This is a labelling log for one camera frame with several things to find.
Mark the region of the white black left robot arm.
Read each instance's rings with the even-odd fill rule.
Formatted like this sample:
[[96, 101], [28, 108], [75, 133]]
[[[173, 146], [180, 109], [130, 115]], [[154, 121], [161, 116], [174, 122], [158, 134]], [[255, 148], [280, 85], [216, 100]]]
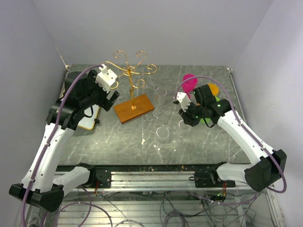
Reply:
[[97, 105], [109, 111], [119, 97], [117, 91], [107, 98], [117, 75], [106, 66], [96, 72], [87, 68], [72, 72], [65, 78], [64, 96], [49, 109], [43, 140], [36, 157], [21, 183], [13, 184], [9, 194], [48, 212], [55, 212], [65, 195], [83, 185], [96, 184], [96, 168], [79, 163], [71, 171], [56, 178], [55, 172], [62, 156], [62, 149], [74, 134], [85, 110]]

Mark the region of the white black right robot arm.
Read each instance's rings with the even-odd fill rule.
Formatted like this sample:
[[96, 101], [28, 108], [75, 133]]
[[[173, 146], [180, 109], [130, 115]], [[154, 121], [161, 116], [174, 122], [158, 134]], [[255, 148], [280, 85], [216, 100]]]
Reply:
[[285, 179], [284, 169], [287, 155], [274, 150], [261, 140], [240, 118], [234, 106], [227, 99], [216, 100], [208, 85], [193, 90], [193, 103], [185, 92], [175, 95], [175, 104], [180, 104], [179, 115], [184, 124], [197, 126], [201, 120], [210, 119], [213, 125], [225, 130], [240, 146], [249, 159], [249, 164], [219, 163], [209, 175], [209, 183], [214, 187], [225, 181], [246, 183], [260, 192], [279, 179]]

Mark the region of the clear short wine glass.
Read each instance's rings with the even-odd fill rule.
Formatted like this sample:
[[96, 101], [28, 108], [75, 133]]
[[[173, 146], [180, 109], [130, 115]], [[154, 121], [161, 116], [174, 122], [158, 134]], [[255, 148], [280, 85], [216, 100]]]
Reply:
[[159, 143], [168, 143], [170, 132], [167, 127], [161, 126], [156, 130], [156, 140]]

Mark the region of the clear tall wine glass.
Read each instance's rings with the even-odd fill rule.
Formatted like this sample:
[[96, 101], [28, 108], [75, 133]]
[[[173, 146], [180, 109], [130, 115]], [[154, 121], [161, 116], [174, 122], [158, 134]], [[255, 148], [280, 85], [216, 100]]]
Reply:
[[164, 116], [164, 111], [162, 107], [165, 104], [166, 101], [166, 95], [167, 95], [167, 90], [163, 87], [158, 87], [155, 91], [155, 101], [156, 101], [156, 107], [153, 111], [153, 116], [155, 118], [161, 118]]

